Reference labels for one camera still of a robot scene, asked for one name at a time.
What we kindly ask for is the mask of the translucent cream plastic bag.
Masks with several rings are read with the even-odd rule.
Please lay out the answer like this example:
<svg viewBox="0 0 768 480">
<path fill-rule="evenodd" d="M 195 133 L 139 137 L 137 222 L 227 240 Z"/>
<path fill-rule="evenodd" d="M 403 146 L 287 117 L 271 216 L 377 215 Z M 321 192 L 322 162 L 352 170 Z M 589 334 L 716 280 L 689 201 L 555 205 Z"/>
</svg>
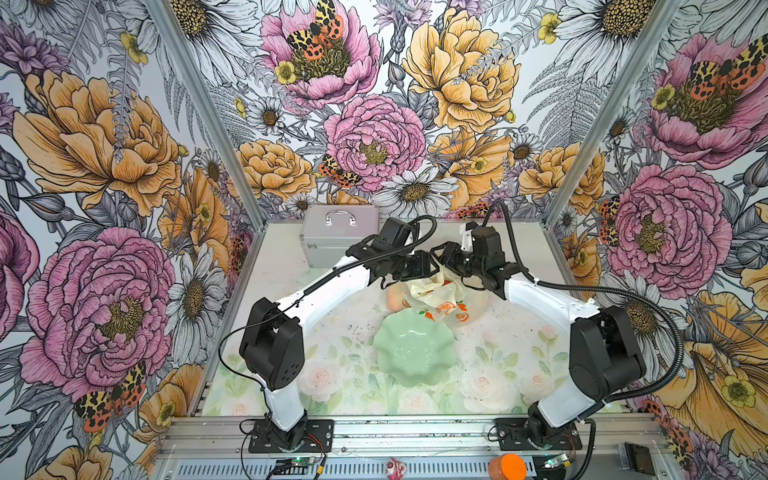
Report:
<svg viewBox="0 0 768 480">
<path fill-rule="evenodd" d="M 434 322 L 459 328 L 481 318 L 488 294 L 468 288 L 458 276 L 441 268 L 432 277 L 388 287 L 387 305 L 393 312 L 410 308 Z"/>
</svg>

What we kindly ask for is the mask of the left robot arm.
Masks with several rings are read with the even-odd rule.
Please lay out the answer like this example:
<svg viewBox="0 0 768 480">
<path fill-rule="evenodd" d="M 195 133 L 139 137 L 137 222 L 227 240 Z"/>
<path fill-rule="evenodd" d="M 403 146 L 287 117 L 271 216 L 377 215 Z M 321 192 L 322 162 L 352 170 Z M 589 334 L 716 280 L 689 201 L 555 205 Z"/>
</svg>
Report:
<svg viewBox="0 0 768 480">
<path fill-rule="evenodd" d="M 315 324 L 376 281 L 403 282 L 437 272 L 436 262 L 420 248 L 437 229 L 432 221 L 426 232 L 419 231 L 428 219 L 389 219 L 379 233 L 347 248 L 321 278 L 278 301 L 261 298 L 253 304 L 239 355 L 262 387 L 268 419 L 278 431 L 302 430 L 306 421 L 297 379 L 305 365 L 305 335 Z"/>
</svg>

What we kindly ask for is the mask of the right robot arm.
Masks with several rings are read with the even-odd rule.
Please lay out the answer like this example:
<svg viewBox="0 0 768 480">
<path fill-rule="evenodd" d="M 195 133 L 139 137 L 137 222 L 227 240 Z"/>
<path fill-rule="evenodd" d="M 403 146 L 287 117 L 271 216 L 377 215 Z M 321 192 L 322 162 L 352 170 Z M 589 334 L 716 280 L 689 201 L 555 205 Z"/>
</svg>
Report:
<svg viewBox="0 0 768 480">
<path fill-rule="evenodd" d="M 482 287 L 539 316 L 568 334 L 568 376 L 550 394 L 533 403 L 517 435 L 534 448 L 556 445 L 610 402 L 610 396 L 646 373 L 639 341 L 625 310 L 599 307 L 570 295 L 568 285 L 546 286 L 532 276 L 514 251 L 506 258 L 500 234 L 490 226 L 466 225 L 462 241 L 431 249 L 438 264 L 453 274 L 476 277 Z"/>
</svg>

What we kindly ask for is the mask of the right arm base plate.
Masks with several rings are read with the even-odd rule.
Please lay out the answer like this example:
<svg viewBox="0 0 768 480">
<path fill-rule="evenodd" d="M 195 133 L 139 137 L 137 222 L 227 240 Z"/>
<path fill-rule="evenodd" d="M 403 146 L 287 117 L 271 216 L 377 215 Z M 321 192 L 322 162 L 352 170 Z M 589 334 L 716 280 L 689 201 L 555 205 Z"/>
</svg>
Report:
<svg viewBox="0 0 768 480">
<path fill-rule="evenodd" d="M 537 418 L 496 418 L 488 438 L 502 451 L 575 451 L 583 447 L 573 422 L 551 427 Z"/>
</svg>

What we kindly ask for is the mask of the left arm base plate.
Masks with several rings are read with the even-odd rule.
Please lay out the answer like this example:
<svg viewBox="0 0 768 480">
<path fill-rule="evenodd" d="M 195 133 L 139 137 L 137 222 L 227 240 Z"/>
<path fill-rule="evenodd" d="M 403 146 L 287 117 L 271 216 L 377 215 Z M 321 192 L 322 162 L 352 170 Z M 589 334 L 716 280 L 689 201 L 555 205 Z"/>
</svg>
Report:
<svg viewBox="0 0 768 480">
<path fill-rule="evenodd" d="M 302 419 L 283 431 L 269 419 L 258 419 L 248 435 L 247 450 L 251 454 L 329 453 L 334 429 L 333 420 Z"/>
</svg>

